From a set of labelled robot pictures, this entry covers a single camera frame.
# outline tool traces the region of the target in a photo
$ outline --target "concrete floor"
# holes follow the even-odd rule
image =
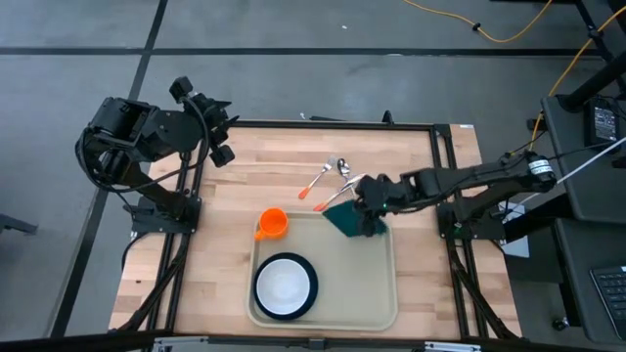
[[[4,1],[2,47],[143,48],[157,0]],[[488,0],[422,0],[482,21],[507,37],[542,4]],[[610,16],[603,1],[586,4],[597,24]],[[611,25],[606,40],[623,49],[624,34]],[[554,5],[528,34],[498,45],[464,23],[424,13],[401,0],[169,0],[157,48],[578,48],[587,40],[575,7]],[[79,169],[73,144],[106,96],[128,96],[139,55],[0,55],[0,212],[39,224],[35,237],[0,236],[0,340],[48,333],[94,188]],[[474,124],[483,160],[525,143],[525,119],[570,58],[382,56],[155,56],[140,99],[175,108],[167,88],[188,75],[207,96],[233,101],[242,118],[300,119],[300,114],[378,121],[391,110],[402,122]],[[561,92],[575,88],[603,63],[584,59]],[[537,150],[551,155],[548,137]],[[68,334],[108,327],[128,242],[130,220],[110,198]],[[601,346],[581,329],[555,332],[561,316],[556,286],[512,281],[523,333],[531,340]],[[186,346],[179,351],[206,350]],[[233,347],[211,346],[230,351]],[[253,348],[250,351],[270,350]]]

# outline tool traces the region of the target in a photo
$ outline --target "beige tray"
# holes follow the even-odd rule
[[[288,212],[289,233],[278,241],[254,242],[246,310],[259,326],[282,329],[385,330],[398,314],[391,230],[372,238],[348,238],[319,212]],[[270,256],[293,252],[307,259],[319,281],[313,307],[302,317],[281,322],[256,305],[256,269]]]

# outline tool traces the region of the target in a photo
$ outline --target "orange cup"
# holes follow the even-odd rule
[[[254,239],[279,240],[287,234],[289,220],[287,214],[280,208],[269,208],[261,214],[258,220],[259,230],[254,234]]]

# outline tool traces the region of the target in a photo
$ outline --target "keyboard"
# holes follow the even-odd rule
[[[626,266],[593,269],[591,277],[617,336],[626,340]]]

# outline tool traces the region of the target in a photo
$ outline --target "wooden tabletop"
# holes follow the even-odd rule
[[[470,125],[451,125],[459,167],[481,162]],[[246,314],[246,288],[252,229],[264,209],[312,210],[339,188],[335,170],[323,176],[305,200],[297,194],[334,154],[353,174],[400,173],[432,166],[427,132],[331,129],[232,128],[227,144],[233,162],[215,168],[206,162],[200,195],[204,201],[192,236],[175,331],[198,335],[273,335],[379,338],[459,338],[445,244],[439,239],[434,208],[387,216],[393,229],[398,316],[385,331],[277,330],[256,326]],[[445,148],[440,141],[446,164]],[[155,178],[177,169],[177,155],[153,164]],[[161,183],[174,189],[172,178]],[[111,328],[125,323],[155,284],[163,235],[151,235],[129,251],[111,317]],[[488,241],[473,242],[480,289],[496,314],[520,334],[517,312],[502,253]],[[157,326],[163,327],[169,301],[165,293]],[[466,293],[470,329],[475,322]]]

